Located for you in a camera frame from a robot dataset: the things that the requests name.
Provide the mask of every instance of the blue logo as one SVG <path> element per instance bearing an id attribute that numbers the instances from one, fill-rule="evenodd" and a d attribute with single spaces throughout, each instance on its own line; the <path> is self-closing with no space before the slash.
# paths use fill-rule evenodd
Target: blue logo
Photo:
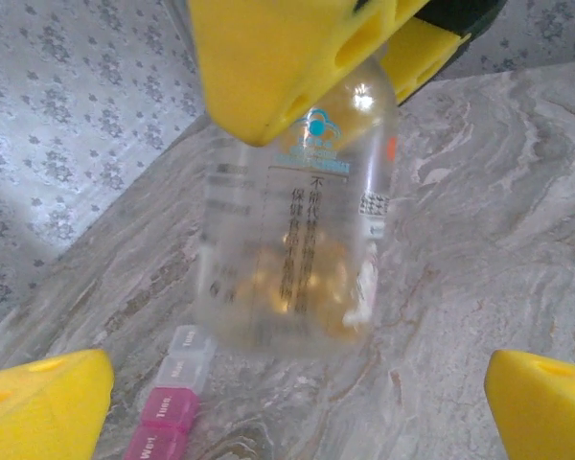
<path id="1" fill-rule="evenodd" d="M 296 120 L 294 125 L 296 127 L 305 126 L 309 135 L 317 138 L 314 142 L 307 142 L 307 144 L 312 144 L 312 146 L 331 149 L 333 141 L 341 137 L 341 130 L 330 121 L 328 114 L 321 108 L 315 108 L 310 111 L 307 116 Z"/>
<path id="2" fill-rule="evenodd" d="M 289 154 L 277 156 L 279 164 L 349 175 L 349 163 L 337 160 L 333 149 L 333 142 L 340 139 L 341 130 L 324 110 L 315 108 L 292 126 L 299 132 L 298 140 L 289 148 Z"/>

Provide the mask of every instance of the barcode label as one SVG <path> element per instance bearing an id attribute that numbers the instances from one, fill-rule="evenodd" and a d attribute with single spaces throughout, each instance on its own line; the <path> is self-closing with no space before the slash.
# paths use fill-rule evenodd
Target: barcode label
<path id="1" fill-rule="evenodd" d="M 390 197 L 366 192 L 360 198 L 359 212 L 364 216 L 385 217 L 390 204 Z"/>

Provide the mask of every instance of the wallpaper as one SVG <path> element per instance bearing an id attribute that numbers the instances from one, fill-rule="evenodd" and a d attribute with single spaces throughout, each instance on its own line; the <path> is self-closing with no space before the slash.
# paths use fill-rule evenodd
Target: wallpaper
<path id="1" fill-rule="evenodd" d="M 161 2 L 0 0 L 0 318 L 202 110 Z"/>
<path id="2" fill-rule="evenodd" d="M 575 60 L 575 0 L 508 0 L 492 27 L 440 79 Z"/>

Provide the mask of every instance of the gray marble countertop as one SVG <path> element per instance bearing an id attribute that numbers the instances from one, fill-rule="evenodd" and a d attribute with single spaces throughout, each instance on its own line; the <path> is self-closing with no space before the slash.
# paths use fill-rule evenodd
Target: gray marble countertop
<path id="1" fill-rule="evenodd" d="M 187 459 L 503 459 L 491 353 L 575 362 L 575 63 L 431 83 L 401 134 L 374 335 L 323 362 L 219 350 Z M 232 142 L 195 122 L 0 324 L 0 368 L 110 353 L 96 459 L 121 458 L 192 320 L 205 154 Z"/>

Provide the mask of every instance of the plastic bottle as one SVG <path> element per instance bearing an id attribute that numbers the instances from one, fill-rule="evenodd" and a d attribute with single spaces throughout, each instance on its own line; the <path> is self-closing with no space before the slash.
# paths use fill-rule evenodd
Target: plastic bottle
<path id="1" fill-rule="evenodd" d="M 369 58 L 268 146 L 210 152 L 195 310 L 220 342 L 319 357 L 367 334 L 397 124 Z"/>

